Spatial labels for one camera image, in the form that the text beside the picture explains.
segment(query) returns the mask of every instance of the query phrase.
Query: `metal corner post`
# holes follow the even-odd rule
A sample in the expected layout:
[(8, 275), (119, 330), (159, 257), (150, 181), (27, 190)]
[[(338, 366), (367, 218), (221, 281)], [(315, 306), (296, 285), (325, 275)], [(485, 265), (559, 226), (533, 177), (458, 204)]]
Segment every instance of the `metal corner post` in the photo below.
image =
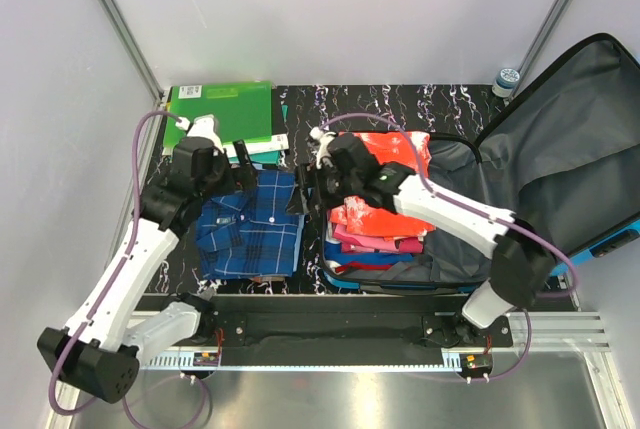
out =
[(111, 20), (114, 29), (118, 33), (122, 44), (129, 53), (131, 60), (138, 69), (138, 72), (140, 73), (140, 76), (147, 86), (147, 89), (151, 93), (151, 96), (154, 99), (154, 103), (159, 103), (162, 98), (163, 89), (160, 87), (160, 84), (158, 84), (153, 71), (149, 67), (147, 60), (142, 54), (138, 43), (133, 37), (129, 26), (122, 16), (122, 12), (120, 11), (118, 4), (115, 0), (100, 0), (100, 3), (106, 11), (107, 16)]
[(518, 81), (518, 84), (513, 90), (514, 95), (520, 91), (522, 82), (529, 75), (529, 72), (531, 71), (533, 64), (540, 56), (540, 53), (544, 49), (544, 46), (549, 40), (549, 37), (551, 37), (553, 30), (556, 28), (556, 26), (560, 22), (560, 19), (562, 18), (562, 16), (564, 15), (565, 11), (567, 10), (570, 4), (571, 4), (571, 0), (553, 1), (551, 8), (549, 9), (549, 12), (547, 13), (542, 23), (542, 26), (540, 26), (540, 29), (538, 30), (536, 37), (533, 39), (533, 42), (529, 46), (529, 49), (527, 50), (527, 53), (525, 54), (524, 59), (520, 64), (520, 67), (518, 68), (518, 72), (520, 73), (520, 80)]

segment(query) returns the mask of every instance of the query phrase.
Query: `suitcase handle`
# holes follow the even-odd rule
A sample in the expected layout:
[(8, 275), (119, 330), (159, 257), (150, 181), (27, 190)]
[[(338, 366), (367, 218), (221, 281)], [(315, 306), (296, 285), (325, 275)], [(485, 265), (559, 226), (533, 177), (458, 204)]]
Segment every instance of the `suitcase handle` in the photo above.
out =
[(360, 290), (363, 292), (374, 292), (387, 296), (443, 296), (450, 294), (460, 294), (457, 289), (437, 288), (437, 289), (391, 289), (378, 285), (364, 285), (360, 283)]

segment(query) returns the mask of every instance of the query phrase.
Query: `stack of folded clothes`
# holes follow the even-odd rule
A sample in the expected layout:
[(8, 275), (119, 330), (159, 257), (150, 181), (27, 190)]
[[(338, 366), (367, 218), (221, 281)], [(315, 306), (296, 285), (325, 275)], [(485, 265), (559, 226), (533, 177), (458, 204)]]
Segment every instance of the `stack of folded clothes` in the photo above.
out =
[[(355, 133), (362, 139), (378, 161), (396, 161), (418, 170), (418, 163), (427, 170), (431, 158), (427, 144), (429, 134), (410, 132), (418, 149), (420, 161), (415, 160), (409, 143), (402, 135), (389, 133)], [(345, 199), (343, 206), (329, 214), (325, 259), (338, 266), (337, 273), (346, 269), (380, 271), (399, 262), (410, 262), (414, 254), (422, 254), (423, 239), (435, 227), (417, 219), (373, 209), (359, 197)]]
[(208, 279), (282, 280), (296, 269), (303, 217), (285, 213), (294, 175), (259, 171), (254, 191), (209, 200), (196, 228)]

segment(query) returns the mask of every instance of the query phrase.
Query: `table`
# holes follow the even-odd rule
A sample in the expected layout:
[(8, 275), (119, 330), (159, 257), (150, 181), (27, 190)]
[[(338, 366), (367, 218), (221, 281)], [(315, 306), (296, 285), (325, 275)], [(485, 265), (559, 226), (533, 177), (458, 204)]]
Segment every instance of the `table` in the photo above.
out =
[[(387, 117), (408, 130), (444, 132), (474, 140), (483, 127), (505, 107), (488, 85), (375, 85), (375, 86), (278, 86), (272, 91), (272, 105), (287, 105), (285, 125), (289, 154), (280, 169), (293, 171), (311, 156), (306, 139), (309, 130), (331, 117), (349, 112), (368, 112)], [(341, 121), (337, 130), (386, 130), (375, 121)], [(147, 172), (147, 183), (157, 176), (168, 159), (163, 158), (164, 123), (156, 137)], [(303, 233), (298, 268), (286, 282), (203, 280), (200, 256), (194, 242), (195, 228), (180, 241), (152, 278), (147, 294), (198, 292), (213, 285), (218, 294), (348, 294), (327, 282), (318, 266), (318, 228), (307, 224)]]

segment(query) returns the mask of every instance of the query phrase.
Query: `blue plaid shirt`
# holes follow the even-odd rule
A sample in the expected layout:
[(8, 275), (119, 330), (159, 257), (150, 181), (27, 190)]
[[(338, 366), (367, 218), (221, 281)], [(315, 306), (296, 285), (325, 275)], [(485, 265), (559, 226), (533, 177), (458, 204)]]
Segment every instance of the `blue plaid shirt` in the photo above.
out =
[(216, 197), (204, 205), (196, 244), (205, 277), (293, 273), (300, 216), (287, 215), (285, 208), (294, 184), (293, 174), (259, 171), (254, 191)]

